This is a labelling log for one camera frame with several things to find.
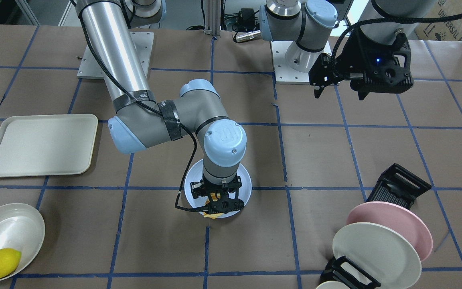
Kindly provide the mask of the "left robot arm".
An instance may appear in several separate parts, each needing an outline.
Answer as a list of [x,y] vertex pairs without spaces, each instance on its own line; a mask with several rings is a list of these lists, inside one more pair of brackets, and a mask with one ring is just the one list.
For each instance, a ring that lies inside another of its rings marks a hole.
[[324,49],[343,20],[350,0],[268,0],[259,10],[261,36],[288,41],[286,61],[308,74],[319,98],[331,85],[348,80],[359,100],[369,93],[400,94],[413,87],[407,35],[429,22],[434,0],[369,0],[357,23],[332,48]]

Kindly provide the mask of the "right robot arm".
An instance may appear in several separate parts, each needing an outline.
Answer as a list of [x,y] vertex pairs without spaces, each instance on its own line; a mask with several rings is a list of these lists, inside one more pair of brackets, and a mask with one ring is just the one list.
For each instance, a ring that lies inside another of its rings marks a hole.
[[213,85],[196,79],[182,86],[174,100],[157,102],[147,83],[130,29],[160,22],[163,0],[73,0],[82,30],[101,68],[116,112],[108,121],[117,149],[132,154],[161,143],[191,137],[204,158],[201,179],[189,183],[193,199],[207,204],[186,212],[214,216],[238,212],[241,160],[246,152],[244,128],[231,120]]

